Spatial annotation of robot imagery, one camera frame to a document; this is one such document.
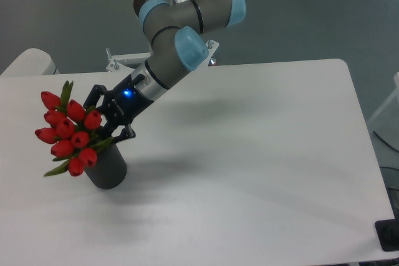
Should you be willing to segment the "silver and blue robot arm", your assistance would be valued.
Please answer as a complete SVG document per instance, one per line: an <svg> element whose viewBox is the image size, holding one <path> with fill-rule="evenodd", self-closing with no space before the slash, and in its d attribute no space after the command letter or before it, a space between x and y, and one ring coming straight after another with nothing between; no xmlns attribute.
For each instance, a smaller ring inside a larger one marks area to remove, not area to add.
<svg viewBox="0 0 399 266"><path fill-rule="evenodd" d="M95 85L84 107L95 107L106 118L97 133L114 143L133 138L133 119L201 64L209 63L202 35L242 22L245 0L144 0L138 18L152 53L112 90Z"/></svg>

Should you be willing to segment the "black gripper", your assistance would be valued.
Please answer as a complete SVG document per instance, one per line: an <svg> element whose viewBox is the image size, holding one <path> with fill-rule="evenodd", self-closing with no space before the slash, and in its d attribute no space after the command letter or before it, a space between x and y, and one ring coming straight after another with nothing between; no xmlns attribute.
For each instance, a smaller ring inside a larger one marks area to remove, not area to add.
<svg viewBox="0 0 399 266"><path fill-rule="evenodd" d="M112 90L107 90L105 86L96 84L83 104L85 109L96 107L100 97L103 96L103 102L97 111L106 118L105 137L112 138L113 143L135 138L136 133L130 124L136 116L153 103L153 100L148 99L138 90L137 85L144 79L143 74L139 74L135 78L128 75ZM123 128L119 135L112 136L120 126Z"/></svg>

